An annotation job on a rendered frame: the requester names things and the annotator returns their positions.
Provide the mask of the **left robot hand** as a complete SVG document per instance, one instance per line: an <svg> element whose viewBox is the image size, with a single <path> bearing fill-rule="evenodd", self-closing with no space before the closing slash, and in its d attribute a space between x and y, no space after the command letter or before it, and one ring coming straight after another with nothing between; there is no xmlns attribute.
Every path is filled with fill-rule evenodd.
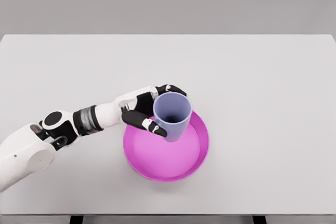
<svg viewBox="0 0 336 224"><path fill-rule="evenodd" d="M167 131L154 122L154 101L162 94L175 92L187 96L186 92L172 84L162 86L148 86L122 95L117 98L121 111L121 122L137 129L151 132L163 138Z"/></svg>

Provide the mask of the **lavender blue cup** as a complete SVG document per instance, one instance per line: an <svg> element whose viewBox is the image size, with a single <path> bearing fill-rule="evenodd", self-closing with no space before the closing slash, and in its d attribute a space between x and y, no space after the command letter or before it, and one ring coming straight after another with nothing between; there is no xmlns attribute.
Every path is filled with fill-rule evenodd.
<svg viewBox="0 0 336 224"><path fill-rule="evenodd" d="M176 142L189 124L192 106L186 96L167 92L154 101L153 112L155 122L167 132L165 140Z"/></svg>

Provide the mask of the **pink round plate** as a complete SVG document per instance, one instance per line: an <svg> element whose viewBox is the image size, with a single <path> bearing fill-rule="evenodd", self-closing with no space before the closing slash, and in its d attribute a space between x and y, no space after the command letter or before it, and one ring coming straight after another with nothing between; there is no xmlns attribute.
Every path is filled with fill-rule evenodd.
<svg viewBox="0 0 336 224"><path fill-rule="evenodd" d="M130 166L141 176L162 183L183 180L204 163L210 147L207 127L192 112L181 138L167 142L158 135L132 126L125 128L123 149Z"/></svg>

